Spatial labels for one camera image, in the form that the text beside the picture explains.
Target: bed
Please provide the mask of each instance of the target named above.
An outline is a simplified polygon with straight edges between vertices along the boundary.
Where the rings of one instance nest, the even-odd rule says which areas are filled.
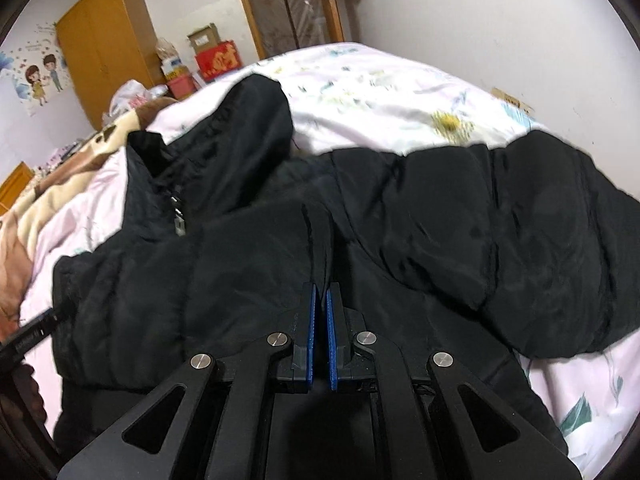
[[[208,116],[229,88],[249,73],[279,81],[294,121],[294,152],[366,146],[408,153],[447,144],[503,146],[532,128],[521,110],[436,68],[355,43],[299,50],[225,75],[189,99],[160,111],[147,130],[171,142]],[[111,155],[83,192],[52,216],[37,239],[30,286],[21,306],[31,319],[51,306],[52,269],[63,255],[92,251],[122,222],[127,167]],[[604,354],[529,361],[522,367],[569,445],[569,457],[593,479],[620,446],[640,412],[634,391],[640,332]],[[35,368],[52,430],[62,384],[50,339],[27,361]]]

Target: yellow flower print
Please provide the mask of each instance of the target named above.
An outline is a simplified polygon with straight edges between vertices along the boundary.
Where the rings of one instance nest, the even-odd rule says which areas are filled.
[[[449,142],[460,145],[469,140],[474,124],[454,114],[436,112],[433,114],[433,127]]]

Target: wooden wardrobe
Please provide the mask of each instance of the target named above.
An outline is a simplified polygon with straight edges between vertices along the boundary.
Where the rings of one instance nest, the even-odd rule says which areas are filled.
[[[11,209],[32,178],[33,171],[24,162],[16,166],[7,180],[0,185],[0,216]]]
[[[111,97],[129,79],[147,88],[164,83],[145,0],[80,0],[56,29],[76,93],[96,130]]]

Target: plastic bag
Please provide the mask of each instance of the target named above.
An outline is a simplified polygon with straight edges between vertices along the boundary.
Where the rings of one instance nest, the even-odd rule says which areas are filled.
[[[159,38],[156,43],[156,54],[161,60],[178,57],[178,51],[173,44],[169,43],[165,38]]]
[[[153,98],[154,95],[142,83],[130,79],[118,88],[111,98],[109,112],[102,115],[102,127],[108,126],[129,110],[133,110]]]

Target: black jacket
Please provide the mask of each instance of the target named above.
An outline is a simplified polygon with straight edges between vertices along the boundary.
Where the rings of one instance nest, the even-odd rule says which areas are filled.
[[[291,137],[280,86],[258,75],[170,146],[130,134],[122,230],[55,269],[54,304],[76,309],[54,336],[60,374],[151,389],[268,333],[304,282],[336,281],[408,359],[447,349],[566,450],[512,349],[571,357],[638,327],[638,202],[543,132],[289,159]]]

